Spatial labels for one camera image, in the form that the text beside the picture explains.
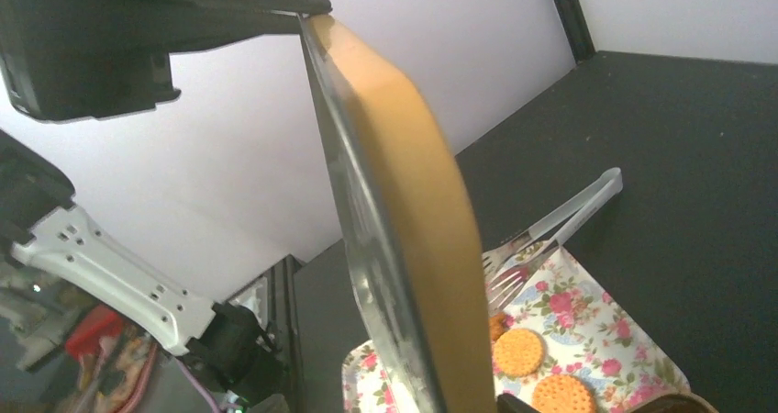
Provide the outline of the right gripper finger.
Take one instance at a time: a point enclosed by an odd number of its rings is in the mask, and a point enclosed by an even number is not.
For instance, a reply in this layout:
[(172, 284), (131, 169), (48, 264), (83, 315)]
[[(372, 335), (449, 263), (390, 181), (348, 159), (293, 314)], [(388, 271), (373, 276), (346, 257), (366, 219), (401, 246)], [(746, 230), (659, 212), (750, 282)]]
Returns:
[(498, 413), (538, 413), (531, 405), (509, 393), (496, 398), (496, 407)]

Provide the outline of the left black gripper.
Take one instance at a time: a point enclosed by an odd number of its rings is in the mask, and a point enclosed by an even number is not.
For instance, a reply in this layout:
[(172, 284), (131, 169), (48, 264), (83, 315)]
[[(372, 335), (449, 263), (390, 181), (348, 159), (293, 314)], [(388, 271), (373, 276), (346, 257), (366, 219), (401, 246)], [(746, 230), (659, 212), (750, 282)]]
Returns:
[(296, 35), (329, 0), (1, 0), (1, 73), (40, 122), (123, 116), (178, 98), (173, 54)]

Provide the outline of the white handled metal tongs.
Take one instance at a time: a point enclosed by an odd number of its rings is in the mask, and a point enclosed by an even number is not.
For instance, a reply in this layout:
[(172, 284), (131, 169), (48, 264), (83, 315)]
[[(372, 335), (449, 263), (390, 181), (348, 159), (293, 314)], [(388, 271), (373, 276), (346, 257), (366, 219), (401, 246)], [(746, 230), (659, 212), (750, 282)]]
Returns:
[(528, 229), (486, 251), (482, 261), (488, 315), (494, 317), (503, 311), (531, 275), (622, 188), (622, 171), (608, 169)]

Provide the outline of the silver tin lid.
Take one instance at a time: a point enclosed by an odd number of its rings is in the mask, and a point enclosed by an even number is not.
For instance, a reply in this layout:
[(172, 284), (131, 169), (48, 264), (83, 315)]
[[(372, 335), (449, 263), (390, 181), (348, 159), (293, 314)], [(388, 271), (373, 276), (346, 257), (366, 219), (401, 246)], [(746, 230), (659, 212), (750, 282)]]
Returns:
[(300, 25), (351, 287), (398, 410), (495, 411), (482, 245), (439, 123), (336, 18)]

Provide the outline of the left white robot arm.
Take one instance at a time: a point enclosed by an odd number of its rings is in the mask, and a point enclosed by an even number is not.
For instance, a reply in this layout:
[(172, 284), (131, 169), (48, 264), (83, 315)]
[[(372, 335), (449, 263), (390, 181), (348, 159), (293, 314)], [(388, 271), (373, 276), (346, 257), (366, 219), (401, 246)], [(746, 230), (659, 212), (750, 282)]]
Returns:
[[(1, 72), (40, 122), (115, 117), (179, 97), (170, 57), (296, 35), (329, 0), (1, 0)], [(283, 390), (285, 365), (256, 316), (155, 273), (74, 202), (69, 178), (1, 137), (1, 255), (80, 287), (145, 329), (210, 389), (249, 405)]]

